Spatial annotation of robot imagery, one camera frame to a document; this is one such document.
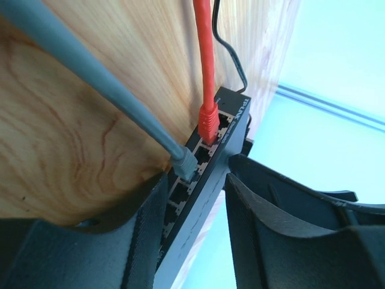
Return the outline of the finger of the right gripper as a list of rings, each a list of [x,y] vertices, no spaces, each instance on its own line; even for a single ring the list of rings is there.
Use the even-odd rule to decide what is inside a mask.
[[[227,215],[232,241],[383,241],[384,205],[326,193],[238,154],[229,159]]]

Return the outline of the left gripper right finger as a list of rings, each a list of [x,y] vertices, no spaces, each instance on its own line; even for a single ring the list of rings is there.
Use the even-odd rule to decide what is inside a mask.
[[[384,227],[336,231],[305,222],[253,193],[235,175],[225,181],[238,288],[383,288]]]

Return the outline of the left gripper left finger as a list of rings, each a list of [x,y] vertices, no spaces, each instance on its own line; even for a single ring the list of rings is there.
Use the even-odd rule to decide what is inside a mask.
[[[1,287],[152,288],[167,201],[160,173],[75,226],[1,220]]]

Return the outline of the black network switch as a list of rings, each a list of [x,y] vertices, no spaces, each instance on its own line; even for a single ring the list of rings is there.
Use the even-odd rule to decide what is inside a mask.
[[[171,288],[224,186],[228,159],[241,153],[251,99],[220,87],[215,95],[220,125],[216,140],[206,144],[193,131],[186,146],[198,160],[193,177],[168,173],[169,200],[162,229],[154,288]]]

